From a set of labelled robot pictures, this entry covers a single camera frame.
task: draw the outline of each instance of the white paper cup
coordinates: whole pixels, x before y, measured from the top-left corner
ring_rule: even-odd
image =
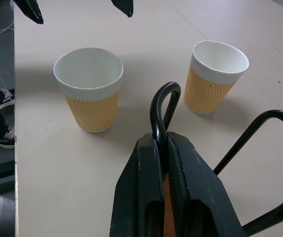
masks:
[[[248,67],[245,54],[231,45],[197,43],[185,86],[186,107],[198,114],[212,112]]]
[[[53,72],[82,130],[101,132],[113,124],[123,73],[119,57],[81,48],[59,58]]]

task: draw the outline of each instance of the shoe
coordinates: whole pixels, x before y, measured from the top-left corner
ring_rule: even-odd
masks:
[[[4,93],[4,98],[3,100],[0,101],[0,110],[7,106],[14,105],[15,104],[14,89],[11,90],[2,89],[1,91]]]
[[[7,133],[0,139],[0,147],[6,149],[15,148],[15,127],[8,126]]]

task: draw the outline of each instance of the white table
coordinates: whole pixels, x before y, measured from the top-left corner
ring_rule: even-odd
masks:
[[[180,100],[169,130],[214,168],[260,113],[283,109],[283,8],[270,0],[135,0],[128,19],[110,0],[39,0],[44,25],[15,8],[16,158],[20,237],[109,235],[115,184],[166,82],[184,89],[191,50],[220,40],[250,67],[214,113]],[[106,132],[76,125],[52,68],[64,53],[100,47],[124,63],[119,110]],[[265,123],[220,175],[242,224],[283,202],[283,123]],[[283,236],[283,223],[257,237]]]

